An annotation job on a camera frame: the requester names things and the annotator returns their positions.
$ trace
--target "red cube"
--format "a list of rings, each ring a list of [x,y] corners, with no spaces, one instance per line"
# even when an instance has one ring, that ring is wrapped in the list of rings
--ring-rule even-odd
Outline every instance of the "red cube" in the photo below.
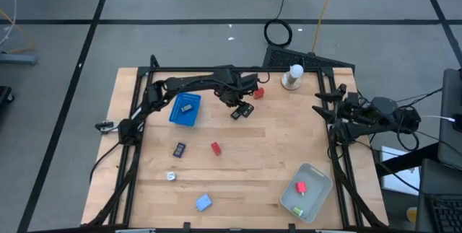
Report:
[[[217,142],[214,142],[214,143],[212,144],[212,150],[215,152],[215,154],[216,154],[217,156],[219,156],[220,154],[222,154],[222,150],[220,149],[220,147],[219,147],[219,145],[218,145]]]
[[[305,182],[298,182],[295,183],[295,188],[297,189],[297,192],[304,195],[306,193],[306,184]]]
[[[263,88],[257,89],[255,92],[253,92],[253,99],[260,99],[263,97],[263,94],[265,94],[265,90]]]

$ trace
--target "black floor tape line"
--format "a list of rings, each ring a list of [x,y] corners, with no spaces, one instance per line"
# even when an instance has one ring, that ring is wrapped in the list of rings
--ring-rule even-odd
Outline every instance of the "black floor tape line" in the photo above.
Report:
[[[59,112],[58,120],[56,121],[55,128],[51,134],[50,142],[43,157],[42,164],[38,170],[37,179],[35,179],[32,192],[30,193],[29,200],[25,207],[24,213],[22,214],[21,222],[19,223],[17,232],[23,233],[27,232],[29,228],[30,221],[32,220],[32,215],[34,214],[35,207],[37,206],[38,198],[42,192],[43,184],[45,183],[46,175],[50,169],[51,160],[55,154],[56,147],[58,145],[58,140],[63,130],[64,122],[66,121],[69,108],[71,107],[72,98],[74,97],[75,90],[77,88],[77,83],[79,82],[80,74],[82,72],[85,59],[88,55],[88,50],[92,44],[93,36],[95,35],[95,30],[97,27],[97,22],[101,17],[101,12],[106,0],[99,0],[95,15],[93,16],[92,24],[88,30],[87,37],[85,38],[84,45],[82,47],[82,52],[80,53],[79,60],[77,61],[74,73],[72,74],[71,82],[69,88],[67,89],[66,96],[64,98],[63,106]]]
[[[457,61],[459,62],[459,65],[462,66],[462,51],[461,47],[459,46],[456,37],[454,37],[453,31],[450,29],[448,21],[445,18],[445,15],[443,14],[443,11],[441,10],[440,5],[438,4],[437,0],[430,0],[430,3],[432,3],[433,9],[435,10],[436,15],[438,16],[438,19],[441,20],[441,26],[443,27],[446,37],[448,38],[449,44],[451,48],[454,51],[454,54],[456,55]]]
[[[99,19],[98,25],[264,25],[270,19]],[[317,25],[317,19],[283,19],[292,25]],[[462,19],[323,19],[323,25],[462,25]],[[91,25],[91,19],[17,19],[18,25]],[[0,19],[0,25],[9,25]]]

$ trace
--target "yellow cable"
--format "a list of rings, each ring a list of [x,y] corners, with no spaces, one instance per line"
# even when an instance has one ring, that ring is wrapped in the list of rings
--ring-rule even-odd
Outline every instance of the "yellow cable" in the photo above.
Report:
[[[324,1],[323,10],[321,11],[321,15],[319,16],[319,19],[318,19],[318,26],[316,27],[315,41],[313,42],[313,48],[311,48],[311,52],[312,52],[312,53],[315,52],[316,43],[318,42],[318,33],[319,33],[319,29],[321,28],[321,20],[323,19],[324,12],[325,12],[325,10],[326,10],[327,3],[328,3],[328,2],[329,2],[329,0],[325,0],[325,1]]]
[[[1,9],[0,14],[2,14],[13,25],[13,20],[9,18],[8,15]],[[27,48],[14,49],[9,51],[8,53],[24,53],[30,50],[35,50],[37,48],[37,44],[35,43],[34,39],[29,34],[27,34],[27,32],[24,29],[22,29],[22,27],[20,27],[19,25],[14,24],[14,27],[24,34],[24,36],[30,41],[31,46]]]

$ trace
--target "concrete floor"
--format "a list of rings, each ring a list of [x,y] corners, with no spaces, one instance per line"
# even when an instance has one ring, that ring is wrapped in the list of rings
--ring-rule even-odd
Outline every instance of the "concrete floor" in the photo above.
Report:
[[[107,0],[102,19],[264,19],[275,17],[281,0]],[[98,0],[18,0],[19,19],[92,19]],[[286,0],[281,18],[315,19],[324,0]],[[461,0],[438,0],[448,19],[462,19]],[[0,0],[12,13],[12,0]],[[331,0],[329,19],[437,19],[430,0]],[[4,34],[0,26],[0,37]],[[24,25],[38,42],[37,66],[0,65],[0,84],[16,101],[0,123],[0,224],[15,232],[63,105],[89,25]],[[315,25],[292,25],[289,49],[307,52]],[[451,26],[462,40],[462,26]],[[282,28],[271,27],[275,42]],[[1,50],[26,44],[13,32]],[[106,116],[117,69],[146,66],[261,65],[263,25],[99,25],[59,139],[29,230],[77,227],[88,191],[100,134],[93,125]],[[443,70],[460,68],[440,25],[324,25],[319,56],[356,64],[357,85],[372,99],[402,99],[441,87]],[[440,95],[417,106],[421,115],[440,112]],[[438,120],[421,131],[438,135]],[[421,137],[421,144],[431,139]],[[375,146],[400,148],[384,133]]]

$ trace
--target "blue bin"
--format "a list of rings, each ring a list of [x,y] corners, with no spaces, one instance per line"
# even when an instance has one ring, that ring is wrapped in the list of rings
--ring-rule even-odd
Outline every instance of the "blue bin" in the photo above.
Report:
[[[181,112],[181,108],[191,104],[192,110],[188,112]],[[170,113],[170,122],[177,123],[184,126],[194,126],[196,122],[197,113],[201,104],[201,95],[191,93],[180,93],[175,100],[172,112]]]

